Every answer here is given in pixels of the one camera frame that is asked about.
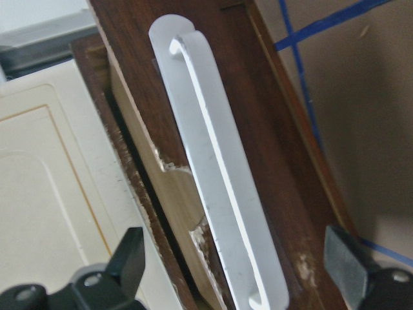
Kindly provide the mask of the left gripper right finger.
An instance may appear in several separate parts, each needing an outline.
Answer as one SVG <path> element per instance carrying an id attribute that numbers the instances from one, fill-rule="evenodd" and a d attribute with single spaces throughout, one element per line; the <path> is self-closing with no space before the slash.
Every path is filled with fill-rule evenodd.
<path id="1" fill-rule="evenodd" d="M 380 266 L 341 227 L 325 231 L 324 266 L 351 309 L 412 309 L 412 273 Z"/>

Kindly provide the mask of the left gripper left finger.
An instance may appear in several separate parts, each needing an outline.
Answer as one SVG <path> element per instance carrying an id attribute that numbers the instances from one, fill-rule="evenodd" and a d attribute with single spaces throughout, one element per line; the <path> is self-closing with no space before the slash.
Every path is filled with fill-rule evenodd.
<path id="1" fill-rule="evenodd" d="M 48 294 L 39 284 L 1 293 L 1 309 L 144 309 L 136 293 L 145 271 L 143 229 L 131 227 L 103 270 L 78 270 L 61 290 Z"/>

